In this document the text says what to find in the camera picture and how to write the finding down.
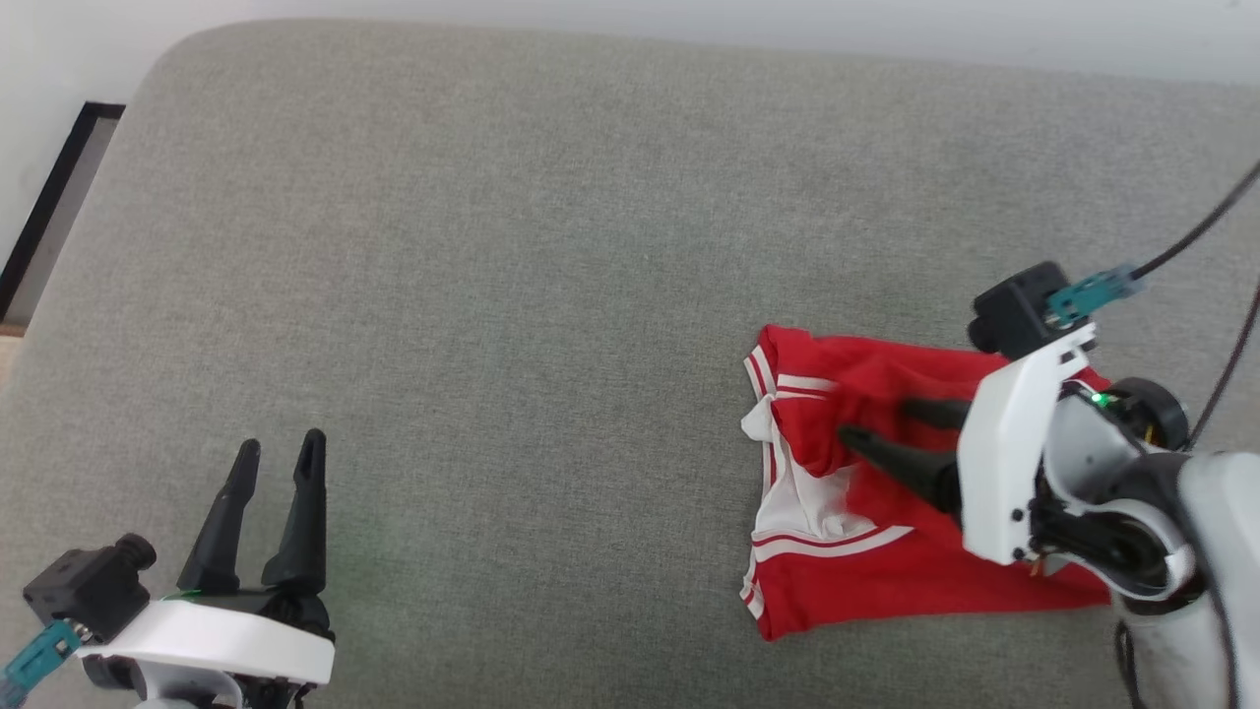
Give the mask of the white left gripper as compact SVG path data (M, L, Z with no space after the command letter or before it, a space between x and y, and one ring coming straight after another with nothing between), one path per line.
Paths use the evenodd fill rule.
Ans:
M237 592L239 530L258 476L261 445L244 440L183 570L181 592ZM261 582L320 594L328 587L328 434L309 429L292 475L278 552ZM89 681L139 696L134 709L299 709L330 681L333 640L261 615L192 597L149 602L110 644L77 652Z

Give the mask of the red and white jersey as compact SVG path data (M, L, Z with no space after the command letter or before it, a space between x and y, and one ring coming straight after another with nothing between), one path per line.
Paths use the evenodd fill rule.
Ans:
M761 448L761 495L740 596L765 640L896 616L1032 613L1108 604L1080 565L1027 570L968 553L958 526L838 440L854 424L950 452L958 432L902 400L970 400L998 354L761 327L743 359L756 403L741 427Z

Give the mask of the black framed floor panel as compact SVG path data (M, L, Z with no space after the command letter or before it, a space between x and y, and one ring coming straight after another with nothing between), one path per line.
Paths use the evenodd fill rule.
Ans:
M87 102L0 271L0 329L29 327L126 106Z

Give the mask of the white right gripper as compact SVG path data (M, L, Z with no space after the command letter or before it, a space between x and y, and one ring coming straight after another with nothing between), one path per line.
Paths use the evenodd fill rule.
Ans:
M1166 505L1121 490L1147 455L1184 447L1184 408L1140 377L1086 385L1096 334L1086 324L1017 348L973 400L902 400L905 417L961 429L958 455L858 426L842 426L838 438L939 513L960 515L964 545L980 559L1189 565L1189 543Z

